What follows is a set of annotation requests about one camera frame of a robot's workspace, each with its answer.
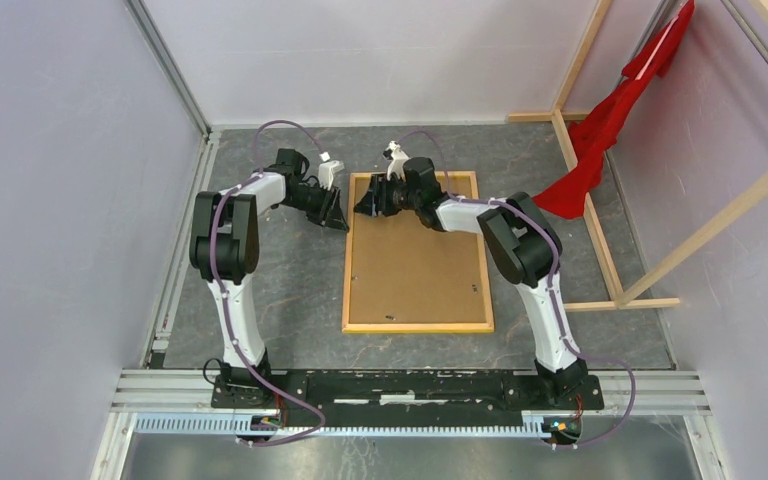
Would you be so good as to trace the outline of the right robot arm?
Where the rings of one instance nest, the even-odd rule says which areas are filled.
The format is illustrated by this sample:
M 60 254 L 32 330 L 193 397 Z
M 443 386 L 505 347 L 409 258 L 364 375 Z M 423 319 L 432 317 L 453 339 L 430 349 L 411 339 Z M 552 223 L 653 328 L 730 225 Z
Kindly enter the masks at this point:
M 502 199 L 469 199 L 445 191 L 433 161 L 408 157 L 391 147 L 389 164 L 372 176 L 355 212 L 389 217 L 412 211 L 438 232 L 480 235 L 497 270 L 515 286 L 535 339 L 540 400 L 551 408 L 572 401 L 588 375 L 569 331 L 560 293 L 562 243 L 535 201 L 525 192 Z

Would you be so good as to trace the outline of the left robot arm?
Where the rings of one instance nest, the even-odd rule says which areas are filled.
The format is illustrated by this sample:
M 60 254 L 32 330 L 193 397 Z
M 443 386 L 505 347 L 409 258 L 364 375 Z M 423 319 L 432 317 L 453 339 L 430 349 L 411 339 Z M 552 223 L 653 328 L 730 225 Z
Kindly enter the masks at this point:
M 214 386 L 220 395 L 237 394 L 250 407 L 266 405 L 276 392 L 254 308 L 259 216 L 287 206 L 317 226 L 349 229 L 334 184 L 344 165 L 327 153 L 320 158 L 317 173 L 311 175 L 302 153 L 282 148 L 272 165 L 225 190 L 200 192 L 194 200 L 189 260 L 215 300 L 223 335 Z

